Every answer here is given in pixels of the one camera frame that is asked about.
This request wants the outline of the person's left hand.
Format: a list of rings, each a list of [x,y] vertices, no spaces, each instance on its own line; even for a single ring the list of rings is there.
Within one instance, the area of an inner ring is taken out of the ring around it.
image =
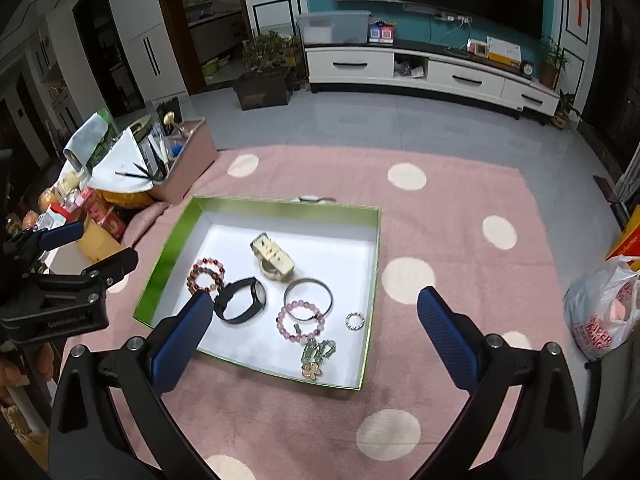
[[[10,352],[2,352],[0,364],[1,403],[7,406],[14,404],[8,388],[23,385],[23,378],[27,376],[27,370],[35,372],[44,382],[50,382],[54,375],[54,358],[54,351],[48,342],[39,348],[35,364],[31,367],[24,364],[19,356],[12,356]]]

